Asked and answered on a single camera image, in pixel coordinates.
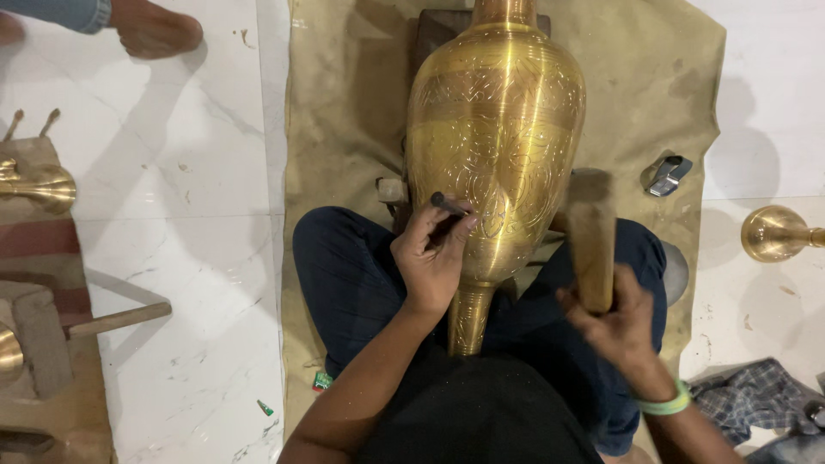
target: white marble floor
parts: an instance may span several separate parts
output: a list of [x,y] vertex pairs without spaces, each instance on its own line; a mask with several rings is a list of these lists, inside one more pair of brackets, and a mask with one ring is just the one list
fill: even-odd
[[22,108],[16,136],[33,136],[61,110],[49,135],[78,183],[94,315],[172,303],[99,338],[120,462],[273,462],[287,2],[158,3],[200,20],[197,51],[144,62],[113,30],[26,20],[26,42],[0,50],[0,130]]
[[[63,112],[50,135],[78,180],[94,314],[172,303],[171,318],[100,337],[120,461],[273,461],[289,11],[285,0],[160,3],[201,20],[206,45],[140,62],[114,31],[81,36],[27,21],[27,42],[0,50],[0,130],[17,108],[27,114],[18,136]],[[681,374],[774,356],[814,387],[825,371],[816,346],[825,252],[761,265],[744,255],[738,227],[768,203],[825,225],[825,64],[816,59],[825,5],[693,3],[728,28],[728,46]]]
[[[705,200],[693,339],[681,376],[703,378],[775,357],[821,391],[825,372],[825,252],[780,264],[751,260],[740,244],[747,215],[788,206],[825,225],[825,64],[818,59],[825,4],[818,0],[691,0],[728,29],[717,114],[722,134],[705,157]],[[776,436],[759,429],[748,452]]]

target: green wristband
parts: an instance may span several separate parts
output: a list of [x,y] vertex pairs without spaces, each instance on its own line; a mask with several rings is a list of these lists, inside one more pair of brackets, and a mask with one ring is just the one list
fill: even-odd
[[685,382],[677,380],[676,390],[679,394],[675,400],[670,400],[667,403],[651,403],[649,401],[636,400],[639,409],[650,415],[670,415],[682,412],[691,403],[691,392],[687,389]]

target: small green paper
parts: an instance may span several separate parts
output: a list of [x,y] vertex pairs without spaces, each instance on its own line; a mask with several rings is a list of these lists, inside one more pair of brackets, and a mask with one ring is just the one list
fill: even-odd
[[266,414],[267,416],[270,416],[270,415],[272,415],[272,413],[275,412],[269,406],[264,405],[263,401],[261,401],[261,400],[258,400],[258,406],[261,406],[261,411],[263,411],[263,414]]
[[332,385],[332,377],[326,372],[315,372],[315,381],[312,382],[312,389],[315,391],[324,391]]

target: wooden handle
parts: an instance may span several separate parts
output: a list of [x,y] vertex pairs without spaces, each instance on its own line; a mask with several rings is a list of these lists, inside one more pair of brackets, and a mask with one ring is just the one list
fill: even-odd
[[578,296],[593,314],[613,304],[613,259],[616,213],[613,177],[592,170],[570,177],[566,207],[567,235],[576,273]]
[[96,317],[88,322],[71,325],[66,328],[66,338],[78,339],[88,335],[102,334],[109,330],[119,329],[127,325],[138,324],[147,320],[157,319],[172,313],[172,305],[168,303],[156,303],[133,310]]

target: hammer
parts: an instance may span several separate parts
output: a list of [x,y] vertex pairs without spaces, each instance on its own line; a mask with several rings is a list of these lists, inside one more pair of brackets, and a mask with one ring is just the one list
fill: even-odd
[[613,304],[613,176],[598,169],[571,175],[565,210],[579,300],[591,314],[605,314]]

